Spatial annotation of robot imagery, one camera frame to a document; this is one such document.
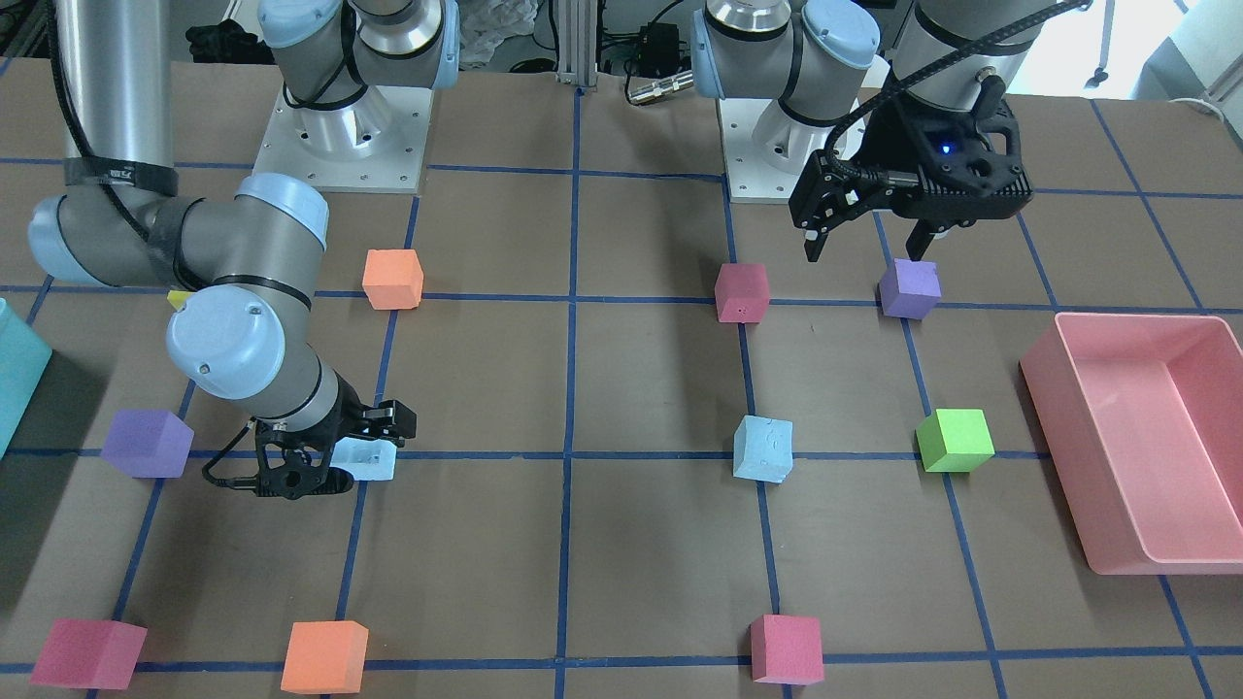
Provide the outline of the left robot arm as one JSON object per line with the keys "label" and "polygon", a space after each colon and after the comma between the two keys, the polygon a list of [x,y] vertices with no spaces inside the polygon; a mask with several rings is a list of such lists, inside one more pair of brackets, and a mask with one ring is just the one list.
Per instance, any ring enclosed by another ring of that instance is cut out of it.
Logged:
{"label": "left robot arm", "polygon": [[824,133],[786,147],[791,224],[809,261],[870,211],[915,221],[907,256],[952,228],[1016,216],[1033,199],[1011,80],[1048,19],[1080,1],[915,1],[883,88],[856,101],[883,31],[853,1],[706,1],[689,44],[709,98],[767,100],[782,126]]}

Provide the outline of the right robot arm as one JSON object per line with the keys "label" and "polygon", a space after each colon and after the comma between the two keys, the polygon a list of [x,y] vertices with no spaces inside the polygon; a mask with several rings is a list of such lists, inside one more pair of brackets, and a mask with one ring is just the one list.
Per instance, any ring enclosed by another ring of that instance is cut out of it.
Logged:
{"label": "right robot arm", "polygon": [[[167,350],[200,389],[249,415],[201,473],[216,488],[296,500],[351,491],[333,464],[347,439],[404,447],[416,413],[360,402],[308,345],[328,205],[310,183],[245,177],[231,201],[179,197],[174,168],[168,1],[48,1],[53,92],[68,133],[66,193],[29,224],[34,257],[58,282],[190,291]],[[378,104],[378,87],[456,83],[456,1],[260,1],[264,41],[290,109],[312,129]],[[215,464],[254,430],[257,473]]]}

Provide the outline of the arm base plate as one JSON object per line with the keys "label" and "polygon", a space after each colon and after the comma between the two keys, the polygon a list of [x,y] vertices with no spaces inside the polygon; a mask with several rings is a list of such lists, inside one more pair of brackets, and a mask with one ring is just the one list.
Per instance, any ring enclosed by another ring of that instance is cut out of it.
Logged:
{"label": "arm base plate", "polygon": [[774,100],[718,100],[718,117],[735,203],[786,204],[807,159],[832,131],[791,119]]}
{"label": "arm base plate", "polygon": [[275,101],[254,172],[277,172],[322,193],[416,195],[435,92],[372,85],[360,100],[328,112]]}

